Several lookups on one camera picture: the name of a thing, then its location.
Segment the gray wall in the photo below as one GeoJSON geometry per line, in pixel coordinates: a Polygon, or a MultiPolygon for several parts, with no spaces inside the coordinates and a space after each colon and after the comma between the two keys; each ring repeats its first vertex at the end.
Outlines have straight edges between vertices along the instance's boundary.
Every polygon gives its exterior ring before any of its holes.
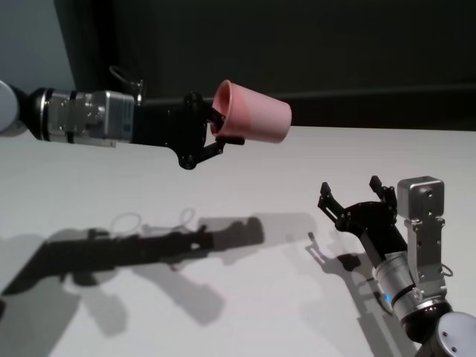
{"type": "Polygon", "coordinates": [[[268,93],[476,79],[476,1],[117,0],[121,64],[149,94],[268,93]]]}
{"type": "Polygon", "coordinates": [[[26,92],[74,89],[53,0],[1,0],[0,80],[26,92]]]}

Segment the silver metal housing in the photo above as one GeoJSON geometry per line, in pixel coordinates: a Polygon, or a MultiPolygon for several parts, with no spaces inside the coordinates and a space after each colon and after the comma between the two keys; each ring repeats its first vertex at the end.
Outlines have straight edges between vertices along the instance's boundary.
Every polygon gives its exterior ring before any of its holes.
{"type": "Polygon", "coordinates": [[[464,312],[449,312],[438,322],[436,338],[447,356],[469,357],[476,354],[476,318],[464,312]]]}
{"type": "Polygon", "coordinates": [[[398,212],[408,229],[408,265],[420,300],[446,295],[441,264],[444,190],[443,182],[430,176],[398,184],[398,212]]]}
{"type": "Polygon", "coordinates": [[[48,108],[50,141],[115,147],[132,140],[134,97],[115,91],[77,93],[54,91],[48,108]]]}

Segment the white surface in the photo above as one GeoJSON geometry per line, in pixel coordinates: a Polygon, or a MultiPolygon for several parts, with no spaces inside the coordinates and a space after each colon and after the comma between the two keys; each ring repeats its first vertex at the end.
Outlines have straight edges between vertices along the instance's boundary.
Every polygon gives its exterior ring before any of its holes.
{"type": "Polygon", "coordinates": [[[113,231],[177,226],[188,208],[193,230],[200,220],[214,229],[256,216],[266,241],[189,260],[178,271],[155,264],[96,274],[102,283],[95,288],[45,279],[3,298],[0,356],[400,356],[396,345],[408,343],[389,337],[398,324],[364,283],[368,271],[359,273],[368,262],[348,272],[333,259],[363,249],[317,209],[318,190],[328,181],[336,199],[351,205],[375,199],[373,174],[393,185],[421,175],[442,179],[443,261],[454,270],[448,299],[476,315],[475,150],[470,132],[293,127],[280,145],[229,146],[189,172],[168,149],[48,144],[28,133],[5,138],[0,271],[19,246],[25,255],[66,229],[111,230],[124,213],[141,221],[123,216],[113,231]],[[305,249],[309,232],[326,262],[305,249]]]}

